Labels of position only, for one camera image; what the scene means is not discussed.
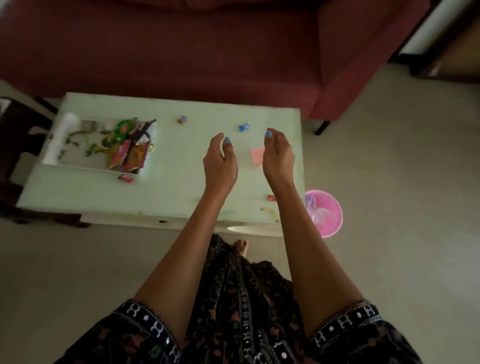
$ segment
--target person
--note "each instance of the person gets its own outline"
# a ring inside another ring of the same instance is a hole
[[[169,251],[133,299],[57,363],[420,363],[322,240],[295,188],[295,156],[283,133],[267,130],[263,170],[292,282],[269,262],[249,263],[247,241],[230,246],[212,235],[238,174],[233,145],[223,139],[210,142],[203,197]]]

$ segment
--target red sofa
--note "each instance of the red sofa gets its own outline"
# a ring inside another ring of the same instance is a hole
[[[337,120],[430,5],[243,2],[257,4],[193,11],[188,4],[202,0],[10,0],[0,11],[0,79],[32,96],[296,107],[304,118]]]

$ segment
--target sleeve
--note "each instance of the sleeve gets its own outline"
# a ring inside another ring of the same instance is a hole
[[[323,322],[311,337],[310,355],[319,363],[421,363],[405,337],[368,301]]]
[[[176,364],[179,357],[170,329],[148,308],[129,300],[86,332],[56,363]]]

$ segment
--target table top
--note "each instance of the table top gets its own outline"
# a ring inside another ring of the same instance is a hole
[[[296,156],[295,185],[299,194],[305,195],[298,109],[69,93],[52,130],[66,112],[85,120],[157,119],[152,138],[156,148],[140,175],[126,183],[108,172],[44,165],[44,146],[18,207],[188,218],[205,187],[203,158],[210,139],[224,133],[233,144],[239,175],[219,220],[276,223],[278,206],[267,200],[272,191],[262,167],[254,165],[250,154],[251,149],[263,145],[267,127],[284,132],[290,141]],[[185,124],[176,122],[181,115],[188,118]],[[240,132],[238,125],[245,122],[250,128]]]

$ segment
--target embroidered sleeve trim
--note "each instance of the embroidered sleeve trim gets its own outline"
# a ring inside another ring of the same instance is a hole
[[[340,311],[324,321],[311,335],[311,342],[323,350],[344,332],[359,326],[380,321],[377,307],[369,301],[361,301]]]
[[[134,300],[128,300],[113,313],[127,316],[147,330],[153,344],[163,349],[171,364],[176,364],[180,357],[179,345],[171,334],[170,328],[157,315]]]

